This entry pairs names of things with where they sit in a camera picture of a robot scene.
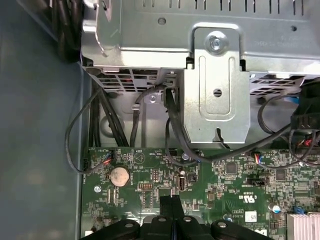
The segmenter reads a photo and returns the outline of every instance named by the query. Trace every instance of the motherboard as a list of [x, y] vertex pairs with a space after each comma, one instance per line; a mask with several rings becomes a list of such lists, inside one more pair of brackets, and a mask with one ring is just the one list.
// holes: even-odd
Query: motherboard
[[[170, 153], [178, 162], [192, 160], [178, 149]], [[259, 153], [268, 166], [292, 162], [287, 150]], [[320, 156], [309, 158], [318, 161]], [[251, 156], [238, 155], [181, 167], [168, 160], [164, 149], [129, 147], [89, 148], [85, 161], [105, 165], [82, 179], [82, 237], [121, 219], [142, 224], [146, 216], [159, 215], [161, 196], [179, 195], [185, 214], [206, 224], [224, 219], [274, 240], [287, 240], [288, 216], [320, 212], [320, 170], [304, 164], [265, 170]]]

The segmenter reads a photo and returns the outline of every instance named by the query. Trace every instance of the chip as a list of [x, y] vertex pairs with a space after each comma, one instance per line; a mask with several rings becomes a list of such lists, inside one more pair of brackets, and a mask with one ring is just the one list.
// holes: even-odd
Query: chip
[[213, 202], [215, 200], [215, 194], [213, 192], [208, 192], [208, 201]]
[[275, 171], [275, 180], [277, 181], [285, 181], [287, 172], [285, 169], [278, 169]]
[[235, 162], [228, 162], [225, 165], [226, 174], [236, 174], [237, 173], [237, 164]]

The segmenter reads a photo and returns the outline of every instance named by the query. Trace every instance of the capacitor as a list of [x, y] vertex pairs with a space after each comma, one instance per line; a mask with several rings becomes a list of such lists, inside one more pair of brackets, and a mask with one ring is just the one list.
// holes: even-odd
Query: capacitor
[[268, 209], [275, 213], [275, 214], [279, 214], [281, 212], [281, 208], [280, 206], [278, 206], [276, 203], [274, 202], [271, 202], [269, 205], [268, 205]]
[[111, 183], [116, 187], [123, 187], [128, 183], [130, 179], [130, 172], [124, 166], [116, 166], [111, 170], [109, 179]]
[[233, 219], [232, 219], [231, 214], [225, 214], [225, 215], [223, 215], [222, 218], [223, 218], [223, 220], [225, 220], [225, 221], [233, 222]]

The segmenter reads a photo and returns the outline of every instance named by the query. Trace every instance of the metal bracket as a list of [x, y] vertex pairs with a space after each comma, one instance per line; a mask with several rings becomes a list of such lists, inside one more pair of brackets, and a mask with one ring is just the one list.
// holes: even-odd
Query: metal bracket
[[194, 31], [194, 69], [184, 70], [183, 123], [191, 143], [212, 143], [216, 129], [225, 143], [244, 143], [250, 127], [249, 74], [240, 70], [235, 29]]

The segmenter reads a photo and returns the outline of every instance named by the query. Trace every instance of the black cable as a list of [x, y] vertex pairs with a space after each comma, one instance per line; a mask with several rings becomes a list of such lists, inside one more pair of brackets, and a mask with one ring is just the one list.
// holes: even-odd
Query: black cable
[[110, 126], [110, 129], [112, 131], [112, 134], [113, 134], [113, 137], [115, 139], [115, 142], [116, 144], [118, 145], [118, 147], [124, 147], [124, 144], [122, 142], [122, 139], [119, 135], [119, 132], [118, 132], [118, 129], [116, 127], [116, 124], [113, 120], [113, 118], [111, 117], [110, 115], [110, 112], [108, 110], [108, 107], [106, 106], [106, 102], [105, 102], [105, 95], [103, 92], [100, 92], [99, 95], [99, 100], [101, 102], [101, 105], [102, 105], [102, 108], [104, 110], [104, 113], [105, 113], [105, 117], [106, 119], [108, 120], [108, 123], [109, 123], [109, 126]]
[[95, 147], [101, 147], [101, 140], [100, 140], [100, 103], [99, 99], [96, 97], [93, 101], [93, 136], [94, 136], [94, 143]]
[[[141, 101], [148, 96], [149, 94], [154, 94], [157, 93], [161, 90], [165, 89], [165, 85], [157, 85], [154, 87], [151, 87], [145, 91], [143, 91], [135, 100], [135, 104], [140, 104]], [[136, 142], [136, 137], [137, 137], [137, 131], [138, 131], [138, 126], [139, 126], [139, 117], [140, 117], [140, 109], [134, 109], [133, 110], [133, 126], [130, 134], [130, 147], [134, 148], [135, 147], [135, 142]]]
[[169, 147], [168, 147], [168, 141], [169, 141], [169, 139], [170, 139], [169, 124], [170, 124], [170, 118], [168, 118], [168, 120], [166, 121], [166, 124], [165, 124], [165, 154], [166, 154], [166, 156], [168, 157], [169, 161], [170, 161], [172, 164], [177, 165], [177, 166], [180, 166], [180, 167], [187, 167], [187, 166], [192, 166], [192, 165], [197, 164], [197, 161], [181, 163], [181, 162], [176, 161], [176, 160], [172, 157], [172, 155], [170, 154]]
[[[263, 118], [263, 113], [264, 113], [264, 109], [265, 107], [268, 105], [268, 103], [272, 102], [272, 101], [276, 101], [276, 100], [280, 100], [283, 98], [287, 98], [287, 97], [297, 97], [297, 94], [288, 94], [288, 95], [280, 95], [280, 96], [274, 96], [271, 97], [270, 99], [268, 99], [264, 104], [261, 105], [261, 107], [259, 108], [258, 111], [258, 123], [260, 128], [267, 134], [274, 134], [275, 132], [273, 130], [271, 130], [265, 123], [264, 118]], [[285, 136], [281, 136], [286, 142], [288, 142], [288, 139]]]
[[99, 99], [100, 99], [100, 102], [101, 102], [101, 105], [103, 107], [105, 114], [107, 115], [107, 112], [108, 112], [111, 117], [111, 122], [108, 118], [110, 128], [111, 128], [111, 125], [115, 126], [115, 129], [114, 129], [114, 131], [112, 131], [112, 133], [113, 133], [114, 138], [118, 138], [121, 142], [121, 144], [120, 145], [118, 144], [118, 146], [119, 147], [129, 147], [124, 129], [120, 123], [120, 120], [118, 118], [118, 115], [117, 115], [115, 109], [112, 107], [112, 104], [109, 100], [108, 94], [105, 91], [100, 92]]
[[89, 118], [89, 133], [88, 133], [88, 147], [91, 148], [94, 146], [94, 120], [95, 120], [95, 116], [94, 116], [94, 101], [93, 100], [90, 104], [90, 118]]
[[220, 161], [220, 160], [225, 160], [228, 158], [233, 158], [237, 155], [246, 153], [251, 151], [252, 149], [255, 148], [259, 148], [262, 147], [266, 144], [268, 144], [269, 142], [272, 142], [273, 140], [277, 139], [278, 137], [280, 137], [282, 134], [284, 134], [284, 132], [289, 129], [290, 125], [287, 125], [283, 128], [281, 128], [279, 131], [277, 131], [276, 133], [261, 139], [255, 143], [249, 144], [247, 146], [232, 150], [230, 152], [227, 153], [221, 153], [221, 154], [216, 154], [210, 157], [203, 157], [203, 156], [199, 156], [197, 155], [194, 151], [192, 151], [189, 146], [188, 143], [186, 141], [186, 138], [183, 134], [183, 128], [180, 122], [180, 116], [177, 112], [177, 108], [176, 108], [176, 104], [173, 98], [173, 95], [171, 93], [170, 89], [166, 90], [166, 105], [167, 105], [167, 110], [168, 110], [168, 114], [169, 114], [169, 118], [171, 121], [171, 125], [172, 125], [172, 129], [174, 132], [175, 137], [178, 139], [180, 146], [182, 148], [182, 150], [192, 159], [195, 160], [199, 160], [201, 162], [205, 162], [205, 163], [211, 163], [213, 161]]
[[310, 161], [306, 161], [306, 160], [305, 160], [305, 158], [307, 157], [307, 155], [309, 155], [309, 154], [311, 153], [311, 150], [312, 150], [312, 148], [314, 147], [314, 145], [315, 145], [315, 143], [316, 143], [316, 139], [319, 138], [319, 132], [317, 132], [317, 133], [316, 133], [315, 131], [312, 132], [312, 141], [311, 141], [311, 144], [310, 144], [308, 150], [303, 154], [302, 157], [298, 157], [298, 156], [294, 153], [294, 151], [293, 151], [293, 149], [292, 149], [292, 138], [293, 138], [293, 136], [294, 136], [294, 133], [295, 133], [295, 130], [291, 130], [291, 131], [290, 131], [290, 134], [289, 134], [289, 152], [291, 153], [292, 157], [293, 157], [294, 159], [296, 159], [297, 162], [301, 162], [301, 163], [307, 164], [307, 165], [312, 166], [312, 167], [320, 167], [320, 164], [312, 163], [312, 162], [310, 162]]
[[220, 140], [221, 146], [224, 147], [225, 149], [230, 149], [229, 145], [226, 144], [226, 143], [224, 143], [224, 139], [223, 139], [222, 136], [221, 136], [221, 131], [218, 131], [218, 130], [217, 130], [216, 133], [217, 133], [218, 138], [219, 138], [219, 140]]
[[98, 165], [94, 166], [93, 168], [87, 169], [85, 171], [83, 170], [79, 170], [72, 158], [71, 158], [71, 154], [70, 154], [70, 148], [69, 148], [69, 143], [70, 143], [70, 133], [71, 130], [73, 128], [73, 126], [75, 125], [76, 121], [78, 120], [78, 118], [81, 116], [81, 114], [90, 106], [91, 102], [95, 99], [95, 97], [102, 91], [102, 88], [99, 88], [84, 104], [84, 106], [82, 107], [82, 109], [79, 111], [79, 113], [74, 117], [74, 119], [72, 120], [72, 122], [70, 123], [70, 125], [67, 127], [66, 131], [65, 131], [65, 138], [64, 138], [64, 147], [65, 147], [65, 153], [66, 153], [66, 159], [70, 165], [70, 167], [72, 168], [72, 170], [74, 170], [76, 173], [78, 174], [91, 174], [93, 172], [95, 172], [97, 169], [101, 168], [104, 165], [105, 161], [102, 161], [101, 163], [99, 163]]

